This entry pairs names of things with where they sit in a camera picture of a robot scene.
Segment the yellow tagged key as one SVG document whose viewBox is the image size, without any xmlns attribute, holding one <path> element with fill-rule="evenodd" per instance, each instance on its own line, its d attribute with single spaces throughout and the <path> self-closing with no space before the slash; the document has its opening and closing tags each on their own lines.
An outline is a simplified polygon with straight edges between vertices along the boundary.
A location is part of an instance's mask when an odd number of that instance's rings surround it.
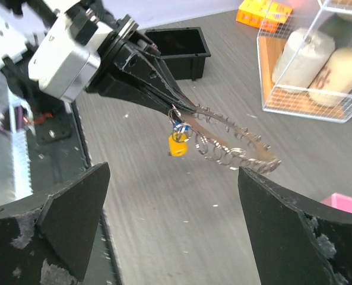
<svg viewBox="0 0 352 285">
<path fill-rule="evenodd" d="M 180 157 L 188 151 L 188 137 L 185 133 L 172 132 L 168 139 L 169 154 L 173 157 Z"/>
</svg>

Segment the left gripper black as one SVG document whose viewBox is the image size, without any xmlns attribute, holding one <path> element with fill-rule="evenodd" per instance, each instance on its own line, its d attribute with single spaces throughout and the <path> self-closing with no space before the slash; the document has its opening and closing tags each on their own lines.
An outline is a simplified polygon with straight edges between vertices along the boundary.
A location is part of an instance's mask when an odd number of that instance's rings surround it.
<svg viewBox="0 0 352 285">
<path fill-rule="evenodd" d="M 112 31 L 97 53 L 101 64 L 87 93 L 119 99 L 167 114 L 172 107 L 185 113 L 196 105 L 178 86 L 154 43 L 141 32 L 131 16 L 110 22 Z"/>
</svg>

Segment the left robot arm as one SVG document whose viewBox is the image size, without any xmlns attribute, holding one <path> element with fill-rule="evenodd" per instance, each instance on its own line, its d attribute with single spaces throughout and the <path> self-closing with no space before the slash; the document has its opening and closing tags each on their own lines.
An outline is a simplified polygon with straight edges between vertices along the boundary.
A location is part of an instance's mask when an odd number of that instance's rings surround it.
<svg viewBox="0 0 352 285">
<path fill-rule="evenodd" d="M 153 41 L 129 15 L 102 1 L 28 1 L 47 33 L 32 43 L 0 16 L 0 69 L 24 97 L 73 102 L 81 92 L 132 102 L 163 114 L 193 114 Z"/>
</svg>

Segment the blue tagged key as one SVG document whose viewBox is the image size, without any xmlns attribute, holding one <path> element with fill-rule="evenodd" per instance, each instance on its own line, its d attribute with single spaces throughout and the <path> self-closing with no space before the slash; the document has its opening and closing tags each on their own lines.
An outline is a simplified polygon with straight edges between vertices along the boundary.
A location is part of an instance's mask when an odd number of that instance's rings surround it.
<svg viewBox="0 0 352 285">
<path fill-rule="evenodd" d="M 176 133 L 185 133 L 189 131 L 190 125 L 186 122 L 174 121 L 173 123 L 173 132 Z"/>
</svg>

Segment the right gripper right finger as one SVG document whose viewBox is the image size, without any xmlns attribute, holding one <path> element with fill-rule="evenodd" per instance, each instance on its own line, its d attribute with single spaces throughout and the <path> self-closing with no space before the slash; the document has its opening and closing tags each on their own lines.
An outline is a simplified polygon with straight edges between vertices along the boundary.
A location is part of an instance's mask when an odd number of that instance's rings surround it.
<svg viewBox="0 0 352 285">
<path fill-rule="evenodd" d="M 352 213 L 245 167 L 238 189 L 262 284 L 352 284 Z"/>
</svg>

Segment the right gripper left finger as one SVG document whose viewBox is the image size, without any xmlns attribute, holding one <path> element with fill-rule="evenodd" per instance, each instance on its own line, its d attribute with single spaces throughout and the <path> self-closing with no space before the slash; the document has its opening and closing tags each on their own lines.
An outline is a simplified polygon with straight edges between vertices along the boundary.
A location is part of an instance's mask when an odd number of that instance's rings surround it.
<svg viewBox="0 0 352 285">
<path fill-rule="evenodd" d="M 109 179 L 108 163 L 99 163 L 0 206 L 0 284 L 82 282 Z"/>
</svg>

